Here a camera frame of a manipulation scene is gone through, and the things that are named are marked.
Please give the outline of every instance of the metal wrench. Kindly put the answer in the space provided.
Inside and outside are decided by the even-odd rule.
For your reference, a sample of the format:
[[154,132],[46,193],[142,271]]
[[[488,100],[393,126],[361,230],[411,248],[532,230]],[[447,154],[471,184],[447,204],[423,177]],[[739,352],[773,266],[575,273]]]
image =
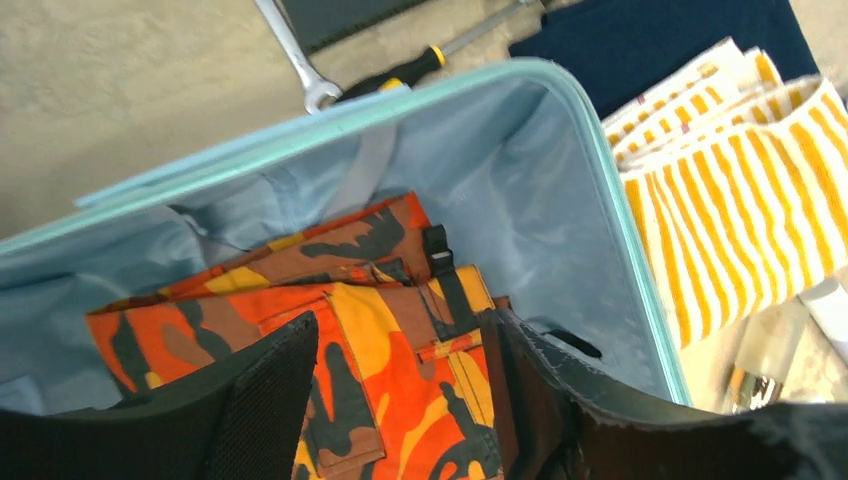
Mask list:
[[309,63],[309,58],[303,53],[300,44],[297,43],[297,38],[292,32],[288,20],[283,16],[283,13],[277,7],[274,0],[255,0],[256,6],[265,17],[280,46],[289,57],[289,61],[294,66],[297,76],[300,77],[300,83],[303,84],[304,105],[306,111],[310,114],[321,111],[321,102],[327,98],[338,99],[342,96],[342,89],[335,83],[322,77],[315,67]]

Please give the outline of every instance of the navy blue cloth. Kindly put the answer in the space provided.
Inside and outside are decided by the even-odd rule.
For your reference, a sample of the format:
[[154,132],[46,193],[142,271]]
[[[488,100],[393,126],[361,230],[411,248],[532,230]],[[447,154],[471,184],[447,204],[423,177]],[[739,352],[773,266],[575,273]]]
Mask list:
[[784,80],[818,73],[788,0],[584,0],[509,52],[563,66],[604,118],[726,37],[760,47]]

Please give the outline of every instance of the black and yellow screwdriver handle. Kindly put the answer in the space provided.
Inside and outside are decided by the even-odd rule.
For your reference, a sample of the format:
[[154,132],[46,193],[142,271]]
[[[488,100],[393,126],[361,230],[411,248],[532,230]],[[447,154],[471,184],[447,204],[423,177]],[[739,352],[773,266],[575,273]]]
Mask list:
[[360,80],[354,86],[345,90],[337,100],[342,102],[381,90],[391,90],[406,84],[414,86],[427,74],[441,69],[445,65],[445,55],[436,46],[429,46],[418,58],[395,65],[385,72],[372,75]]

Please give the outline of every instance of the camouflage pants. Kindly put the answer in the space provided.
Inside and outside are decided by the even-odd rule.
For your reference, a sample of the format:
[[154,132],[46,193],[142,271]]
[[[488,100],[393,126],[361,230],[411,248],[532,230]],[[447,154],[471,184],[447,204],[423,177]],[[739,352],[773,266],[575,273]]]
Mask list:
[[131,396],[312,312],[318,362],[293,478],[494,478],[474,317],[494,303],[475,267],[453,267],[444,237],[409,194],[87,320]]

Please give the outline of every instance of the concrete floor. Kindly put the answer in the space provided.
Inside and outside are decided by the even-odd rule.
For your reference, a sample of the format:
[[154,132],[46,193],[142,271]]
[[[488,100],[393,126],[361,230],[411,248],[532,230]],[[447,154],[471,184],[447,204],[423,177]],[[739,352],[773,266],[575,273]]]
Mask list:
[[[312,60],[347,86],[511,1],[430,0]],[[511,40],[538,30],[540,11],[527,7],[428,81],[505,59]],[[81,195],[302,114],[294,72],[251,0],[6,0],[0,238],[70,213]],[[682,353],[697,406],[715,408],[740,327]],[[842,378],[814,325],[804,342],[790,384]]]

